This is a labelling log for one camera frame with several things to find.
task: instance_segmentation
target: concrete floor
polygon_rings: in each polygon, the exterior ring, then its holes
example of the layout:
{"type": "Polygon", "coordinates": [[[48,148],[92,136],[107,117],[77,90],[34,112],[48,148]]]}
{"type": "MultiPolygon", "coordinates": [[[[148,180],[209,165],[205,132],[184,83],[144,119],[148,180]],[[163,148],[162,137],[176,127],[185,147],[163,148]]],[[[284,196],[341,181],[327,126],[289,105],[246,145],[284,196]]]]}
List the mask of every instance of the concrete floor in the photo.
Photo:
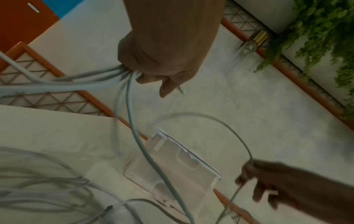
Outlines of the concrete floor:
{"type": "MultiPolygon", "coordinates": [[[[85,0],[30,46],[67,75],[115,65],[119,40],[130,31],[122,1],[85,0]]],[[[223,176],[217,189],[230,197],[234,179],[248,155],[227,130],[211,121],[181,118],[151,125],[158,117],[178,111],[213,115],[234,128],[255,158],[281,161],[354,185],[354,132],[273,67],[252,73],[261,58],[254,54],[236,74],[226,78],[223,67],[241,41],[223,26],[199,74],[166,99],[158,96],[160,83],[136,85],[136,124],[145,135],[162,127],[190,147],[223,176]]],[[[119,86],[91,93],[112,108],[119,86]]],[[[127,120],[125,110],[121,116],[127,120]]],[[[261,223],[322,223],[280,207],[273,211],[267,197],[254,203],[255,181],[235,203],[261,223]]]]}

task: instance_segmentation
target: red door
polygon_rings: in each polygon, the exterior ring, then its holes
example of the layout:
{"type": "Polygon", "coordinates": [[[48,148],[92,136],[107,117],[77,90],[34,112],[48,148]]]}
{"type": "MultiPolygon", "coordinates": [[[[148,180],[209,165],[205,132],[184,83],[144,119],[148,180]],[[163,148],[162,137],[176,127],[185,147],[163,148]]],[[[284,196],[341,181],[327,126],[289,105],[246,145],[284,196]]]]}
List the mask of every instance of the red door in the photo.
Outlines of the red door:
{"type": "Polygon", "coordinates": [[[1,1],[0,51],[6,52],[20,41],[29,44],[58,20],[41,0],[1,1]]]}

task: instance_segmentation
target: clear plastic box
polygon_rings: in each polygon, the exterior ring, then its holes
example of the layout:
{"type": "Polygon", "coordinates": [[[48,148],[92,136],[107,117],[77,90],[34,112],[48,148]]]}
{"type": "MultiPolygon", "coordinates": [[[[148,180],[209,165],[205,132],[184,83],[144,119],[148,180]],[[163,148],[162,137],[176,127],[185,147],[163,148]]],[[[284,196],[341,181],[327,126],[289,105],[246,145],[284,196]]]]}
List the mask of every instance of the clear plastic box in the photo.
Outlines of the clear plastic box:
{"type": "MultiPolygon", "coordinates": [[[[189,211],[197,218],[221,175],[161,129],[147,141],[146,149],[167,175],[189,211]]],[[[141,152],[129,162],[124,175],[151,192],[163,205],[183,213],[165,183],[141,152]]]]}

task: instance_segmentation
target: blue surface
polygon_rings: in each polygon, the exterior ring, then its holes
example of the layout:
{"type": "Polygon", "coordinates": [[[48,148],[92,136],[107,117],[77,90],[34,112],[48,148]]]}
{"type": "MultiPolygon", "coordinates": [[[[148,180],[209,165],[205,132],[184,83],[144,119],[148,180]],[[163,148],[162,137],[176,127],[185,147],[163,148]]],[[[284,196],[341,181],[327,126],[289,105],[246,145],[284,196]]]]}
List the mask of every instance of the blue surface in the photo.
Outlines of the blue surface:
{"type": "Polygon", "coordinates": [[[59,18],[63,18],[83,0],[42,0],[59,18]]]}

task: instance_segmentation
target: hanging plant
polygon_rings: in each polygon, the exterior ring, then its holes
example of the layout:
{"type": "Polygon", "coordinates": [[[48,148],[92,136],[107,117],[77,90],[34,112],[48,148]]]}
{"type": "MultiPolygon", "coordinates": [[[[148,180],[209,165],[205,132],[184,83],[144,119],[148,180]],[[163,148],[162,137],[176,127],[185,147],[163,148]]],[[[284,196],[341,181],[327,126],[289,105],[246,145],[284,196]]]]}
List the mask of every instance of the hanging plant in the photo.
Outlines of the hanging plant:
{"type": "Polygon", "coordinates": [[[260,71],[281,56],[299,37],[307,36],[304,46],[296,52],[305,60],[304,72],[319,63],[331,51],[332,63],[341,59],[335,81],[348,89],[344,117],[354,120],[354,0],[294,0],[298,16],[266,50],[260,71]]]}

